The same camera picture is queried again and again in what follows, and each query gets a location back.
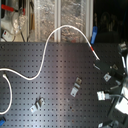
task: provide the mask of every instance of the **metal component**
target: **metal component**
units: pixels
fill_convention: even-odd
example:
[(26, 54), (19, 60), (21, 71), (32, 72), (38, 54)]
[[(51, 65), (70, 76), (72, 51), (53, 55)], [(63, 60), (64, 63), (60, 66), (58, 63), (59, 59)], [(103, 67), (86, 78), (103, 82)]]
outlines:
[(113, 68), (115, 69), (115, 70), (118, 70), (118, 67), (114, 64), (113, 65)]
[(42, 105), (44, 105), (44, 104), (45, 104), (44, 99), (41, 98), (39, 101), (36, 102), (35, 105), (33, 105), (33, 106), (30, 108), (31, 112), (32, 112), (32, 113), (35, 113), (35, 112), (38, 111), (38, 110), (42, 107)]
[(122, 112), (123, 114), (127, 114), (128, 115), (128, 101), (123, 98), (121, 101), (119, 99), (119, 101), (117, 102), (115, 108), (117, 110), (119, 110), (120, 112)]
[(107, 73), (105, 76), (104, 76), (104, 79), (106, 82), (108, 82), (110, 79), (111, 79), (111, 76)]
[(72, 95), (73, 97), (75, 97), (76, 94), (77, 94), (77, 92), (79, 91), (79, 88), (80, 88), (81, 83), (82, 83), (82, 80), (77, 77), (76, 83), (74, 84), (74, 88), (73, 88), (72, 91), (71, 91), (71, 95)]
[(105, 123), (100, 123), (98, 128), (117, 128), (119, 125), (118, 121), (107, 121)]
[(98, 100), (105, 100), (104, 91), (97, 92)]
[(121, 82), (120, 82), (120, 81), (118, 81), (118, 80), (116, 80), (116, 83), (117, 83), (117, 85), (120, 85), (120, 84), (121, 84)]

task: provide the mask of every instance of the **small metal part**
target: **small metal part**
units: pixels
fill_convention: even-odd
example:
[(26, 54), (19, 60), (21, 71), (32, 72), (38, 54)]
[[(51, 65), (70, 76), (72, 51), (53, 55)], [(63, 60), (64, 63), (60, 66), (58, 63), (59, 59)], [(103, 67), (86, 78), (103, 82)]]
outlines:
[(116, 80), (116, 83), (117, 83), (117, 85), (120, 85), (120, 84), (121, 84), (121, 82), (120, 82), (120, 81), (118, 81), (118, 80)]
[(105, 100), (104, 91), (97, 92), (98, 100)]
[(77, 77), (76, 83), (74, 84), (74, 87), (71, 91), (71, 96), (75, 97), (77, 92), (79, 91), (80, 85), (82, 84), (82, 80)]
[(115, 70), (118, 70), (118, 67), (114, 64), (113, 65), (113, 68), (115, 69)]
[(38, 111), (38, 110), (42, 107), (42, 105), (44, 105), (44, 104), (45, 104), (45, 101), (44, 101), (43, 98), (41, 98), (39, 101), (37, 101), (37, 102), (35, 103), (35, 105), (33, 105), (33, 106), (30, 108), (31, 112), (32, 112), (32, 113), (35, 113), (35, 112)]
[(111, 76), (107, 73), (105, 76), (104, 76), (104, 79), (106, 82), (108, 82), (110, 79), (111, 79)]

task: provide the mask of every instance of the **black cable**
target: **black cable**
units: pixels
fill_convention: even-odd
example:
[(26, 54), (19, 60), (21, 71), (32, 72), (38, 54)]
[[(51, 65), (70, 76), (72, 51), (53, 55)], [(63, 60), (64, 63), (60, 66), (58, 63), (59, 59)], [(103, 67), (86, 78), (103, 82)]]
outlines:
[(1, 39), (3, 39), (5, 42), (7, 42), (7, 40), (5, 40), (3, 37), (1, 37)]
[(119, 97), (119, 98), (125, 98), (127, 101), (128, 101), (128, 99), (125, 97), (125, 96), (123, 96), (123, 95), (119, 95), (119, 94), (110, 94), (110, 96), (112, 96), (112, 97)]
[(22, 33), (22, 31), (21, 31), (21, 36), (22, 36), (22, 39), (23, 39), (23, 42), (25, 42), (25, 39), (24, 39), (24, 36), (23, 36), (23, 33)]
[(12, 41), (12, 42), (14, 42), (14, 41), (15, 41), (15, 39), (16, 39), (16, 36), (14, 36), (14, 39), (13, 39), (13, 41)]

